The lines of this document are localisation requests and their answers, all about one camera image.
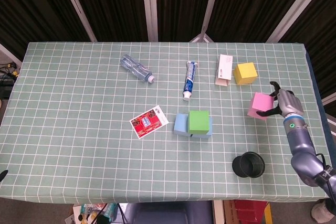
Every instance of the bottle cap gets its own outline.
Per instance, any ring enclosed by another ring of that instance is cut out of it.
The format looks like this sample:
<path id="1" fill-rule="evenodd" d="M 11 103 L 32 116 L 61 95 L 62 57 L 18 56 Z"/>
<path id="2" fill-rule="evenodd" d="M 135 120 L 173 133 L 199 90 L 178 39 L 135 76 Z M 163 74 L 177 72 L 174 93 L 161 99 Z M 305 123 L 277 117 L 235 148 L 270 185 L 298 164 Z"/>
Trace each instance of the bottle cap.
<path id="1" fill-rule="evenodd" d="M 148 77 L 148 82 L 149 82 L 149 83 L 153 83 L 154 79 L 155 79 L 154 76 L 149 76 L 149 77 Z"/>
<path id="2" fill-rule="evenodd" d="M 189 91 L 183 92 L 183 100 L 184 101 L 190 101 L 190 97 L 191 97 L 191 92 L 189 92 Z"/>

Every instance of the light blue cube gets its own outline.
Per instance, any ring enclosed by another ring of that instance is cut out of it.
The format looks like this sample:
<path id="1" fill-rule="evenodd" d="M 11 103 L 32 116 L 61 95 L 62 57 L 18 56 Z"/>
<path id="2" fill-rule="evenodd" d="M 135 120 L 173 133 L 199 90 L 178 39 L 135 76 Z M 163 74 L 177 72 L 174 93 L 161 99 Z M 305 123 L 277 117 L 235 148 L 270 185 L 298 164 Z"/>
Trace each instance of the light blue cube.
<path id="1" fill-rule="evenodd" d="M 190 133 L 188 133 L 188 115 L 186 114 L 176 115 L 174 134 L 180 136 L 190 136 Z"/>
<path id="2" fill-rule="evenodd" d="M 209 116 L 209 131 L 208 133 L 201 135 L 201 134 L 192 134 L 191 137 L 196 138 L 209 138 L 212 135 L 212 118 Z"/>

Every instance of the playing card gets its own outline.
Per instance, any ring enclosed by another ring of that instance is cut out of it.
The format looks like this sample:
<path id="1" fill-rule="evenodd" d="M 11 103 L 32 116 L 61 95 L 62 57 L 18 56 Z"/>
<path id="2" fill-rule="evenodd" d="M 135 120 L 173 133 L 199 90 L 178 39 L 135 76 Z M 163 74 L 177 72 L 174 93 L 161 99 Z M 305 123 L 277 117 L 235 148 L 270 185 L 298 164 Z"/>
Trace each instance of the playing card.
<path id="1" fill-rule="evenodd" d="M 131 119 L 130 122 L 139 139 L 168 124 L 168 120 L 160 106 L 155 106 L 151 110 Z"/>

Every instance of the green grid tablecloth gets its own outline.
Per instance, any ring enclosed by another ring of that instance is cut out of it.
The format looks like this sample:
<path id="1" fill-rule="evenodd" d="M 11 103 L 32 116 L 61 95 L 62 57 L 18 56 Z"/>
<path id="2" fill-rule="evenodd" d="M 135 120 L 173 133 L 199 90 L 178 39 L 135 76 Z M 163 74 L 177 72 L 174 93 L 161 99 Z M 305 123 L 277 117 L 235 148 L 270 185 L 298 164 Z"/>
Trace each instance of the green grid tablecloth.
<path id="1" fill-rule="evenodd" d="M 199 199 L 305 201 L 325 197 L 290 165 L 283 119 L 247 117 L 270 80 L 302 101 L 317 152 L 328 154 L 301 44 L 30 43 L 0 128 L 0 197 L 38 202 Z M 119 67 L 123 54 L 153 71 L 148 84 Z M 251 85 L 214 85 L 219 54 L 254 62 Z M 186 61 L 199 62 L 193 96 L 182 99 Z M 138 139 L 129 120 L 159 105 L 169 124 Z M 177 113 L 208 110 L 208 140 L 174 135 Z M 259 153 L 259 178 L 238 178 L 232 160 Z"/>

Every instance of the cube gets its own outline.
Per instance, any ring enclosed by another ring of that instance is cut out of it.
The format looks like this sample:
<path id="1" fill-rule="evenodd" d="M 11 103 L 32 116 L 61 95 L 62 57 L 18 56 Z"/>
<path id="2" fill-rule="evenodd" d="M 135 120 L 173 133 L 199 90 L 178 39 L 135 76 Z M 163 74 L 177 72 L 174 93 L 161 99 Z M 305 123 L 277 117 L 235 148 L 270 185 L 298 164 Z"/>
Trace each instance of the cube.
<path id="1" fill-rule="evenodd" d="M 212 135 L 212 118 L 209 117 L 209 131 L 206 134 L 192 134 L 191 137 L 196 138 L 209 138 Z"/>
<path id="2" fill-rule="evenodd" d="M 267 111 L 273 108 L 274 98 L 270 97 L 267 94 L 255 93 L 251 102 L 250 108 L 248 109 L 248 116 L 253 118 L 259 118 L 266 121 L 266 116 L 260 116 L 257 114 L 257 111 Z"/>
<path id="3" fill-rule="evenodd" d="M 233 74 L 238 85 L 250 84 L 258 77 L 253 62 L 238 64 Z"/>
<path id="4" fill-rule="evenodd" d="M 209 131 L 208 111 L 189 111 L 188 132 L 190 134 L 206 134 Z"/>
<path id="5" fill-rule="evenodd" d="M 176 115 L 174 134 L 180 136 L 190 136 L 190 133 L 188 133 L 188 115 L 186 114 Z"/>

